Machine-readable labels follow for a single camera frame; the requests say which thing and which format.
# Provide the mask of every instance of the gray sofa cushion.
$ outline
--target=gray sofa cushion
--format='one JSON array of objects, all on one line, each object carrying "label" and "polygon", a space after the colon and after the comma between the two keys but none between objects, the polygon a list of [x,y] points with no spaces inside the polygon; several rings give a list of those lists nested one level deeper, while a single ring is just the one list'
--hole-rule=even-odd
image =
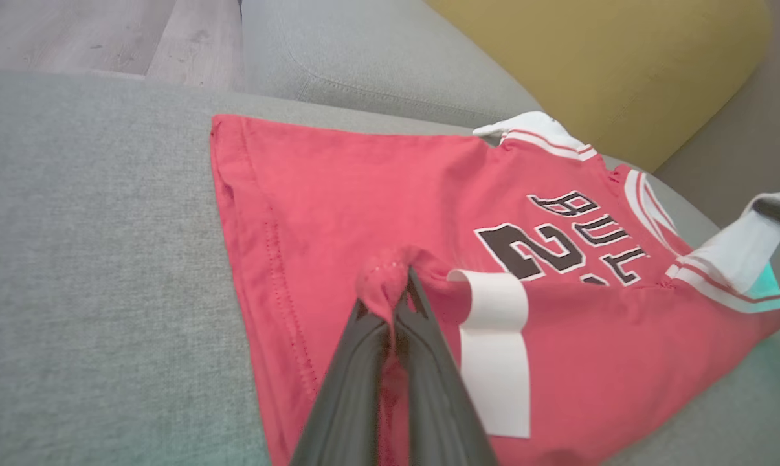
[{"label": "gray sofa cushion", "polygon": [[537,101],[422,0],[245,0],[247,91],[475,127]]},{"label": "gray sofa cushion", "polygon": [[[213,191],[217,113],[469,133],[274,98],[0,71],[0,464],[268,464]],[[715,231],[653,184],[689,242]],[[616,461],[780,464],[780,334]]]}]

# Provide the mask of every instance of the floor plank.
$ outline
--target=floor plank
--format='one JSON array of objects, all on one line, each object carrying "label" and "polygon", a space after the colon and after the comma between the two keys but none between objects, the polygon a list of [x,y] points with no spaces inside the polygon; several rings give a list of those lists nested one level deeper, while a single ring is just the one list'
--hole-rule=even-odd
[{"label": "floor plank", "polygon": [[141,74],[176,0],[0,0],[0,68]]},{"label": "floor plank", "polygon": [[146,79],[242,91],[242,42],[237,0],[177,0]]}]

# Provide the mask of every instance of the red fabric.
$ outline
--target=red fabric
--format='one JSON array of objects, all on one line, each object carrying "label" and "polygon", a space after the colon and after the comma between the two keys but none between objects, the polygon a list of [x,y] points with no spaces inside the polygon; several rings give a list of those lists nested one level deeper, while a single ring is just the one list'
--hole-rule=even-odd
[{"label": "red fabric", "polygon": [[[490,148],[469,137],[357,135],[218,115],[212,167],[276,466],[297,445],[352,303],[358,296],[389,318],[409,265],[461,363],[458,325],[470,292],[446,274],[503,271],[478,229],[509,223],[564,253],[535,229],[552,225],[585,255],[567,272],[537,260],[544,275],[523,281],[531,439],[491,437],[503,465],[599,463],[651,433],[780,328],[780,311],[736,313],[664,278],[676,256],[630,211],[629,168],[608,171],[599,156],[564,159],[517,140]],[[573,190],[599,208],[568,218],[529,198]],[[606,214],[626,237],[594,247],[574,231],[574,222]],[[668,242],[689,250],[676,236]],[[626,286],[601,258],[635,248],[644,256],[623,268],[639,280]],[[585,274],[609,286],[582,283]],[[384,464],[407,464],[403,378],[387,367]]]}]

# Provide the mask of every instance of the red jersey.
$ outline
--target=red jersey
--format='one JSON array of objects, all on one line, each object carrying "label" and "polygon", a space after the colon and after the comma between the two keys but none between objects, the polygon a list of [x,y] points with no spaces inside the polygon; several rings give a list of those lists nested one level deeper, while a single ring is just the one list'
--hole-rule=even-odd
[{"label": "red jersey", "polygon": [[[392,322],[408,266],[503,465],[599,463],[780,329],[780,225],[746,212],[692,251],[646,174],[544,114],[495,148],[218,115],[212,167],[278,466],[352,303]],[[381,392],[384,464],[407,464],[402,372]]]}]

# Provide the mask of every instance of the light wood flooring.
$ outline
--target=light wood flooring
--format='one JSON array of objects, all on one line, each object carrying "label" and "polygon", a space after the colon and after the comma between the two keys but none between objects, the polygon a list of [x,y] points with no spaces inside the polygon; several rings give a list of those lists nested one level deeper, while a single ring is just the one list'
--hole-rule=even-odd
[{"label": "light wood flooring", "polygon": [[0,69],[242,91],[237,0],[0,0]]}]

